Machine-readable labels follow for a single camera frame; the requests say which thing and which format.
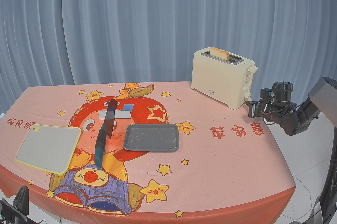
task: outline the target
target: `bread slice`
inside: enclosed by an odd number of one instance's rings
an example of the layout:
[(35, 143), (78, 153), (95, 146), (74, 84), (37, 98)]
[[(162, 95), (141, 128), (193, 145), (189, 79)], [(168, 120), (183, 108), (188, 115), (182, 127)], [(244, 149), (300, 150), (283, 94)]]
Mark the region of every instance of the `bread slice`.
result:
[(216, 57), (216, 58), (219, 58), (225, 61), (230, 60), (230, 54), (228, 52), (215, 48), (215, 47), (211, 47), (210, 54), (213, 57)]

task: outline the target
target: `table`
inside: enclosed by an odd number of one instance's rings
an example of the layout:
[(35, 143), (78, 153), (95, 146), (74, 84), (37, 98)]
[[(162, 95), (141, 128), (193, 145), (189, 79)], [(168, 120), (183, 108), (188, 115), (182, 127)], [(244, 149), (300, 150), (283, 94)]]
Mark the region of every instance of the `table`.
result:
[[(117, 119), (107, 142), (99, 171), (108, 178), (105, 185), (82, 185), (74, 175), (97, 170), (91, 134), (112, 97), (117, 109), (134, 104), (132, 118)], [(32, 203), (81, 224), (274, 223), (295, 182), (268, 127), (247, 114), (246, 105), (231, 110), (189, 82), (30, 87), (0, 121), (0, 188), (11, 197), (25, 184)], [(125, 151), (125, 129), (134, 122), (177, 124), (178, 151)], [(65, 175), (15, 160), (34, 123), (82, 129)]]

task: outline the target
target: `toaster slot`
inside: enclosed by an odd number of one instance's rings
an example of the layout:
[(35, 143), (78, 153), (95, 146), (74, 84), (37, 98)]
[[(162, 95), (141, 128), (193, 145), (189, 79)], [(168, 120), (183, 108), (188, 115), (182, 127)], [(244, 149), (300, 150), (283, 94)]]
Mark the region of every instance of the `toaster slot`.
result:
[(223, 59), (220, 59), (220, 58), (216, 58), (216, 57), (211, 56), (211, 52), (210, 52), (210, 51), (204, 52), (204, 53), (202, 53), (201, 55), (210, 57), (210, 58), (212, 58), (212, 59), (215, 59), (215, 60), (218, 60), (218, 61), (221, 61), (221, 62), (230, 64), (230, 65), (237, 65), (237, 64), (241, 63), (241, 62), (244, 60), (243, 58), (238, 57), (238, 56), (236, 56), (236, 55), (233, 55), (233, 54), (231, 54), (231, 53), (229, 53), (229, 55), (230, 55), (229, 61), (226, 61), (226, 60), (223, 60)]

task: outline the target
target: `blue sticky note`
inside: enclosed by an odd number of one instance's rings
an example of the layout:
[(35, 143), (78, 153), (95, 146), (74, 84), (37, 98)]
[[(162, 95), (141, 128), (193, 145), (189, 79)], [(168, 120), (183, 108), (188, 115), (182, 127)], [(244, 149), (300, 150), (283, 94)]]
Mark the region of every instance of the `blue sticky note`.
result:
[(122, 111), (130, 111), (132, 112), (133, 110), (133, 104), (124, 104)]

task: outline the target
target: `gray tray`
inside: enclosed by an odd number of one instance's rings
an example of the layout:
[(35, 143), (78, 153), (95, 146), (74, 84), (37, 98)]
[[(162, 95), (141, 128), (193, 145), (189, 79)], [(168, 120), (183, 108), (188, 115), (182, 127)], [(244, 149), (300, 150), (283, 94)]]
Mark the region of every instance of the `gray tray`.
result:
[(175, 124), (128, 125), (123, 148), (131, 151), (177, 151), (179, 148), (178, 126)]

